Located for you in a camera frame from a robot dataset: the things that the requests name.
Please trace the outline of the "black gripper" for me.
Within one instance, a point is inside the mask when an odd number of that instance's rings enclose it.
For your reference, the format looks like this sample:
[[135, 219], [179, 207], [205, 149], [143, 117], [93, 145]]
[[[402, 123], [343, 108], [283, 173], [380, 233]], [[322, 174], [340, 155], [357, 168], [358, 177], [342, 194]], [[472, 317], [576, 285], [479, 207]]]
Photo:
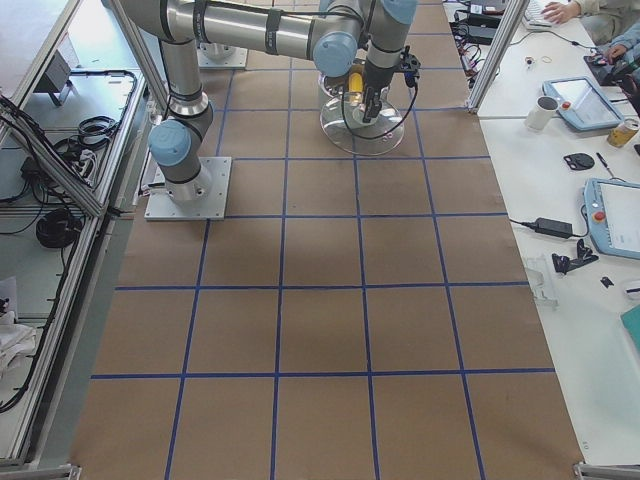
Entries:
[[395, 67], [380, 67], [366, 59], [364, 65], [364, 124], [375, 121], [380, 112], [380, 95], [387, 88], [395, 73]]

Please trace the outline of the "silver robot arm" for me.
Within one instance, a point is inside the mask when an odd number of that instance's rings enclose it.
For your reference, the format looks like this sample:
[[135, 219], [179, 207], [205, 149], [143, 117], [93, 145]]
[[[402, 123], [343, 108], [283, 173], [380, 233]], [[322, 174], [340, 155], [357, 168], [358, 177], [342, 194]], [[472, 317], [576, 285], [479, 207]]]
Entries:
[[124, 1], [124, 16], [154, 36], [169, 87], [168, 117], [152, 129], [148, 146], [175, 204], [208, 196], [213, 176], [198, 149], [213, 119], [197, 48], [222, 44], [271, 56], [308, 60], [325, 77], [348, 78], [365, 51], [356, 123], [373, 124], [396, 74], [414, 88], [419, 62], [406, 39], [414, 1], [323, 1], [315, 11], [287, 11], [230, 1]]

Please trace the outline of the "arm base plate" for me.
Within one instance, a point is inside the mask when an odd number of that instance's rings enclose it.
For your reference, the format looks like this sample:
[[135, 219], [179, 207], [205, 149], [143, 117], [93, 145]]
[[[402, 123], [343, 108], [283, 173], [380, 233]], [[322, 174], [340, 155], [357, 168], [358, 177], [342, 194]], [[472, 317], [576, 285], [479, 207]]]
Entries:
[[197, 49], [201, 69], [245, 69], [248, 50], [223, 44], [200, 44]]
[[225, 218], [231, 157], [200, 157], [199, 175], [184, 184], [166, 182], [156, 166], [145, 211], [149, 221], [223, 220]]

